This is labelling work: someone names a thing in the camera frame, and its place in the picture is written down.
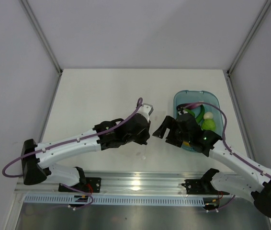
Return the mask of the purple white eggplant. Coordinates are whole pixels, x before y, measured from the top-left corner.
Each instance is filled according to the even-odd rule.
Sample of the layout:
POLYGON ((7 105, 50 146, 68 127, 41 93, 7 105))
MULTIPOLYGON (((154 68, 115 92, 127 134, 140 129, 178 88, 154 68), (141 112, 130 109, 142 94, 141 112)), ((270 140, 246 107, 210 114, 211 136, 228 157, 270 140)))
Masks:
POLYGON ((177 111, 183 109, 193 110, 199 106, 203 105, 202 103, 182 103, 176 106, 177 111))

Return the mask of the clear zip top bag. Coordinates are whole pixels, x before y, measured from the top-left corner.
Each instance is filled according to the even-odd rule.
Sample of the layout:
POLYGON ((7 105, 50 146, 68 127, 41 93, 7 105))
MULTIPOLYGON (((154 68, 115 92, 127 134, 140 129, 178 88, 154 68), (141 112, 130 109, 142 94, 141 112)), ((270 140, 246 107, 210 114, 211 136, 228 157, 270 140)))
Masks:
POLYGON ((128 143, 115 150, 120 169, 123 171, 158 172, 169 156, 169 145, 163 139, 153 136, 161 125, 166 112, 157 111, 152 115, 149 129, 150 138, 146 145, 128 143))

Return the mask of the dark green cucumber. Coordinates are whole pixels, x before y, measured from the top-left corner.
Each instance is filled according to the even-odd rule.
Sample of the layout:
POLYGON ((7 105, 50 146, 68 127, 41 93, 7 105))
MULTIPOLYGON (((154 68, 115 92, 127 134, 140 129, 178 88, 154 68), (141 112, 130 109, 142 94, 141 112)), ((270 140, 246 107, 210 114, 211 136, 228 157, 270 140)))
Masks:
POLYGON ((200 113, 195 118, 197 123, 200 123, 203 120, 204 114, 205 114, 205 108, 203 105, 200 105, 200 113))

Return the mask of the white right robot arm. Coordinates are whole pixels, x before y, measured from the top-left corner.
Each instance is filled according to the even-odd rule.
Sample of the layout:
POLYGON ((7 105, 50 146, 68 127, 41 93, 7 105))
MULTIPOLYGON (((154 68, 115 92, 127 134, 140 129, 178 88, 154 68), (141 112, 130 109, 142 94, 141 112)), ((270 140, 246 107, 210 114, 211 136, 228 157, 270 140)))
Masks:
POLYGON ((183 142, 187 142, 196 152, 224 164, 240 175, 240 178, 235 178, 212 169, 212 176, 201 181, 204 192, 218 190, 239 196, 271 218, 271 169, 232 150, 225 144, 225 139, 215 132, 201 129, 190 114, 182 114, 177 119, 165 117, 153 136, 163 138, 167 130, 167 143, 181 147, 183 142))

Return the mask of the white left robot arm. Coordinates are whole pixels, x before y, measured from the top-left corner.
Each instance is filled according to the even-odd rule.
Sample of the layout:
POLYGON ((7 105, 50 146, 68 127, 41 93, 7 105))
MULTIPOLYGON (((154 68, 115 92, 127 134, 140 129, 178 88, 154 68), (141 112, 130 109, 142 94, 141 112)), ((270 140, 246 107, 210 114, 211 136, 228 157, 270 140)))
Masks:
POLYGON ((145 112, 136 113, 128 121, 121 118, 104 121, 93 129, 56 144, 37 144, 33 139, 24 142, 22 150, 23 183, 40 184, 44 181, 59 183, 59 191, 73 188, 85 191, 87 179, 81 167, 67 167, 58 161, 79 154, 116 149, 130 142, 147 144, 150 119, 145 112))

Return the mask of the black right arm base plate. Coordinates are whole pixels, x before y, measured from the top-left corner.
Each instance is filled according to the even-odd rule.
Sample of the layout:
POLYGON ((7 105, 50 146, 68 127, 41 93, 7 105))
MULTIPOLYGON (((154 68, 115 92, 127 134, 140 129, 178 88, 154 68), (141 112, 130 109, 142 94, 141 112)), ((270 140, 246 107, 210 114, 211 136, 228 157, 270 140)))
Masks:
POLYGON ((181 184, 186 189, 188 195, 218 195, 217 191, 211 184, 211 181, 204 179, 186 179, 181 184))

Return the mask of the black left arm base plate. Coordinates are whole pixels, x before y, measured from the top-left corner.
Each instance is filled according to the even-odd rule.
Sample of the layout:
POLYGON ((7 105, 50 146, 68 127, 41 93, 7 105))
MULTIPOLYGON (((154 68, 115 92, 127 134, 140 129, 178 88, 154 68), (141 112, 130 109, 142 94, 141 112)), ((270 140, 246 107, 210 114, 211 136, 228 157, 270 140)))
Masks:
POLYGON ((85 178, 85 182, 80 179, 72 180, 65 183, 65 186, 60 183, 58 187, 59 192, 85 192, 85 193, 99 193, 101 188, 101 178, 89 177, 85 178))

